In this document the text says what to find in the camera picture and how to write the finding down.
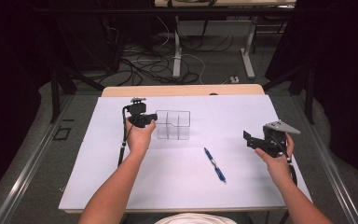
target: white paper sheet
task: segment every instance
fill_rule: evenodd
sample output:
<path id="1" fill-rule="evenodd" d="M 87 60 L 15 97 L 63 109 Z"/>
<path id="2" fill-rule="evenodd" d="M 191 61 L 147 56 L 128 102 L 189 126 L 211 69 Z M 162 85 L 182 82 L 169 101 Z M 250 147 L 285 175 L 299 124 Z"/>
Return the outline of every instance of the white paper sheet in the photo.
<path id="1" fill-rule="evenodd" d="M 267 95 L 147 97 L 147 114 L 190 111 L 188 140 L 158 139 L 142 163 L 127 205 L 133 210 L 235 210 L 284 207 L 267 165 L 246 146 L 242 132 L 264 138 L 262 127 L 278 120 Z M 121 110 L 130 97 L 101 97 L 77 155 L 59 208 L 84 209 L 117 168 L 123 135 Z M 227 179 L 219 180 L 203 148 Z M 298 185 L 310 198 L 294 160 Z"/>

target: gray floor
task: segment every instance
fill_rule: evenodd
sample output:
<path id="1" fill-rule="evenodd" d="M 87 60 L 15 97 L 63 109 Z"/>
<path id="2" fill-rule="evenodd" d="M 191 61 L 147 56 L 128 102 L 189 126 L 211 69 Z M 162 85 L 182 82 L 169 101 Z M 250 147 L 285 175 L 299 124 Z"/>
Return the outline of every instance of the gray floor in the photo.
<path id="1" fill-rule="evenodd" d="M 215 47 L 214 43 L 219 43 L 225 37 L 206 38 L 204 40 L 205 48 Z M 235 38 L 232 46 L 225 51 L 213 52 L 193 52 L 184 51 L 183 54 L 189 54 L 184 60 L 189 65 L 191 72 L 201 74 L 201 80 L 192 84 L 222 84 L 226 83 L 230 77 L 237 76 L 240 83 L 260 83 L 267 81 L 264 79 L 264 73 L 269 65 L 270 58 L 279 42 L 279 35 L 261 35 L 257 38 L 256 53 L 251 55 L 253 67 L 256 73 L 256 79 L 250 80 L 246 77 L 242 66 L 239 48 L 242 47 L 242 39 Z M 188 42 L 193 41 L 197 45 L 197 38 L 189 38 Z M 229 46 L 229 41 L 225 42 L 221 49 Z M 169 48 L 159 48 L 169 52 Z M 155 58 L 144 56 L 142 60 L 154 60 Z M 160 73 L 168 77 L 169 71 Z M 87 74 L 90 77 L 97 78 L 97 73 Z M 128 73 L 107 77 L 102 84 L 105 86 L 117 85 L 128 77 Z M 297 136 L 295 141 L 299 149 L 296 153 L 300 169 L 306 182 L 312 192 L 312 199 L 328 216 L 336 223 L 351 223 L 348 220 L 348 214 L 342 209 L 342 202 L 337 198 L 337 189 L 332 187 L 332 180 L 325 174 L 325 167 L 315 148 L 314 139 L 311 137 L 308 124 L 304 122 L 300 111 L 295 102 L 302 102 L 302 97 L 294 99 L 287 93 L 287 87 L 290 83 L 283 83 L 268 91 L 280 119 L 293 123 L 303 132 Z M 0 217 L 5 218 L 7 223 L 76 223 L 78 215 L 68 215 L 57 209 L 62 192 L 60 188 L 65 185 L 76 159 L 76 153 L 82 142 L 82 138 L 87 130 L 87 125 L 92 115 L 96 99 L 101 94 L 85 85 L 82 82 L 76 82 L 78 93 L 74 96 L 62 96 L 62 108 L 64 112 L 59 118 L 57 124 L 53 127 L 49 125 L 51 118 L 51 101 L 49 84 L 40 89 L 42 94 L 42 104 L 39 108 L 37 117 L 32 128 L 24 140 L 15 160 L 10 165 L 6 175 L 0 182 Z M 142 85 L 161 85 L 155 80 L 144 77 Z M 315 118 L 315 129 L 322 142 L 328 146 L 329 142 L 329 123 L 326 119 L 323 108 L 315 101 L 313 114 Z M 70 128 L 71 132 L 66 141 L 53 139 L 53 135 L 62 128 Z M 33 163 L 35 172 L 24 173 L 23 168 L 29 165 L 30 158 L 35 158 L 39 148 L 45 148 L 42 153 L 37 155 Z M 342 178 L 345 189 L 348 190 L 350 199 L 358 212 L 358 172 L 335 158 L 335 167 L 337 167 Z M 19 177 L 27 175 L 32 179 L 30 183 L 22 183 L 24 190 L 13 188 Z M 13 195 L 13 192 L 20 192 L 18 200 L 8 201 L 7 196 Z M 13 206 L 13 209 L 2 209 L 5 205 Z M 270 223 L 275 223 L 282 217 L 283 211 L 274 211 L 270 215 Z M 251 214 L 255 223 L 264 223 L 265 212 L 254 212 Z"/>

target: human arm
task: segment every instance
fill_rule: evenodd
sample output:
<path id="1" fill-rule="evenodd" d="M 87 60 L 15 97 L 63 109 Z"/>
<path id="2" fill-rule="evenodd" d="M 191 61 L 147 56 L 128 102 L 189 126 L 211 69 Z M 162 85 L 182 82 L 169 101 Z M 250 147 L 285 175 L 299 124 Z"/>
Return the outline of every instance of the human arm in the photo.
<path id="1" fill-rule="evenodd" d="M 128 120 L 126 125 L 130 154 L 94 193 L 78 223 L 119 223 L 124 214 L 156 127 L 153 120 L 143 129 L 132 126 Z"/>
<path id="2" fill-rule="evenodd" d="M 291 157 L 295 143 L 289 134 L 286 134 L 286 138 L 287 154 Z M 293 223 L 332 223 L 293 182 L 284 156 L 272 158 L 260 148 L 255 153 L 267 164 L 268 172 L 283 197 Z"/>

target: desk leg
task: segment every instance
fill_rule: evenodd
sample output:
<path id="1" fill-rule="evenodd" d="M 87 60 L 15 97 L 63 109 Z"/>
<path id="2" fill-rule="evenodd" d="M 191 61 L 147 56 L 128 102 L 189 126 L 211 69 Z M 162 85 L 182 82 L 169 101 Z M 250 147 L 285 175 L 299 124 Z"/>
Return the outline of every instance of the desk leg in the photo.
<path id="1" fill-rule="evenodd" d="M 257 17 L 252 17 L 251 25 L 249 26 L 248 36 L 246 39 L 245 49 L 241 49 L 241 55 L 243 59 L 243 65 L 245 66 L 246 75 L 250 79 L 255 78 L 255 72 L 252 67 L 251 59 L 249 58 L 249 52 L 252 47 L 252 41 L 255 35 L 255 26 L 257 24 Z"/>
<path id="2" fill-rule="evenodd" d="M 180 76 L 180 64 L 182 60 L 182 49 L 180 48 L 179 34 L 175 32 L 175 57 L 173 59 L 172 76 L 178 78 Z"/>

